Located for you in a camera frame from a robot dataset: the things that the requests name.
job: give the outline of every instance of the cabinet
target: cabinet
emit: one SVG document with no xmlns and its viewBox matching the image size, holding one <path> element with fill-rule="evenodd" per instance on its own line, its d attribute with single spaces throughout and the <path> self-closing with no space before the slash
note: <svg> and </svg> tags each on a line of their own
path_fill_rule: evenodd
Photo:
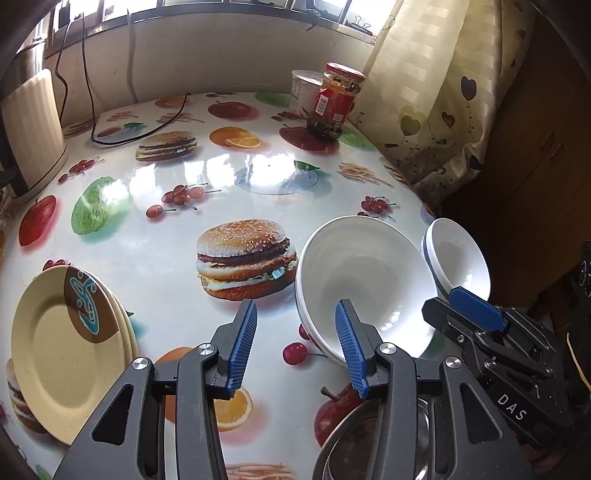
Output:
<svg viewBox="0 0 591 480">
<path fill-rule="evenodd" d="M 480 176 L 443 205 L 480 245 L 491 300 L 527 307 L 591 238 L 591 84 L 539 17 Z"/>
</svg>

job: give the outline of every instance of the jar lid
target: jar lid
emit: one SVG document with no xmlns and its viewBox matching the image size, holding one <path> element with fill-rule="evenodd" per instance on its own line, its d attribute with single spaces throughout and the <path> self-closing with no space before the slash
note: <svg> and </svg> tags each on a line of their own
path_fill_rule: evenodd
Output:
<svg viewBox="0 0 591 480">
<path fill-rule="evenodd" d="M 365 80 L 365 75 L 363 73 L 345 65 L 341 65 L 340 63 L 327 63 L 326 71 L 337 73 L 343 77 L 347 77 L 348 79 L 355 80 L 357 82 L 363 82 Z"/>
<path fill-rule="evenodd" d="M 322 74 L 312 70 L 293 70 L 291 74 L 300 80 L 314 85 L 322 85 Z"/>
</svg>

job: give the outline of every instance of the hamburger print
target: hamburger print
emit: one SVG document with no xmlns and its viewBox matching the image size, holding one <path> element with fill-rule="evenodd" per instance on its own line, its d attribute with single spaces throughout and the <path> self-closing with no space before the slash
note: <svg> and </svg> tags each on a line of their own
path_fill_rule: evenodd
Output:
<svg viewBox="0 0 591 480">
<path fill-rule="evenodd" d="M 140 143 L 135 152 L 139 161 L 163 161 L 189 155 L 197 146 L 195 135 L 187 131 L 152 135 Z"/>
<path fill-rule="evenodd" d="M 18 420 L 32 432 L 47 433 L 45 428 L 35 418 L 35 415 L 33 415 L 29 405 L 25 401 L 25 397 L 22 396 L 21 387 L 18 386 L 17 376 L 14 373 L 12 358 L 9 358 L 6 363 L 6 380 L 8 382 L 10 402 Z"/>
<path fill-rule="evenodd" d="M 197 271 L 212 297 L 265 297 L 292 284 L 296 269 L 296 249 L 281 225 L 270 220 L 224 223 L 197 240 Z"/>
</svg>

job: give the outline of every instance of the blue gripper pad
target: blue gripper pad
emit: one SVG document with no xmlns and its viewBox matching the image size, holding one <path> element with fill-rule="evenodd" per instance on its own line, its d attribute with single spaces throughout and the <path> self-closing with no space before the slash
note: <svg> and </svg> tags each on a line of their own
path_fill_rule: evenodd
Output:
<svg viewBox="0 0 591 480">
<path fill-rule="evenodd" d="M 361 398 L 367 398 L 369 384 L 365 378 L 365 358 L 342 301 L 336 304 L 335 326 L 341 348 L 345 354 L 351 384 Z"/>
<path fill-rule="evenodd" d="M 226 390 L 233 397 L 234 392 L 242 386 L 242 379 L 246 371 L 246 363 L 251 353 L 252 341 L 256 332 L 256 305 L 251 300 L 246 312 L 244 313 L 242 326 L 234 348 L 228 360 L 228 380 L 226 381 Z"/>
<path fill-rule="evenodd" d="M 505 330 L 506 324 L 503 321 L 503 314 L 493 305 L 463 287 L 451 290 L 449 305 L 468 320 L 476 323 L 485 332 Z"/>
</svg>

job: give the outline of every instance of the white bowl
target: white bowl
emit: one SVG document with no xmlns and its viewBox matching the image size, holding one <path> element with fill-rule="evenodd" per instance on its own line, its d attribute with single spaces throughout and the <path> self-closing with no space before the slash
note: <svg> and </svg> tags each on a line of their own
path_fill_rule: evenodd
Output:
<svg viewBox="0 0 591 480">
<path fill-rule="evenodd" d="M 449 218 L 438 218 L 425 233 L 421 252 L 435 279 L 437 289 L 447 298 L 462 286 L 484 300 L 491 294 L 491 278 L 482 252 L 474 239 Z"/>
<path fill-rule="evenodd" d="M 417 357 L 433 328 L 423 320 L 425 300 L 437 296 L 425 260 L 402 233 L 370 217 L 325 223 L 306 242 L 295 277 L 295 300 L 306 332 L 329 358 L 345 357 L 335 328 L 335 307 L 349 299 L 359 318 L 384 342 Z"/>
</svg>

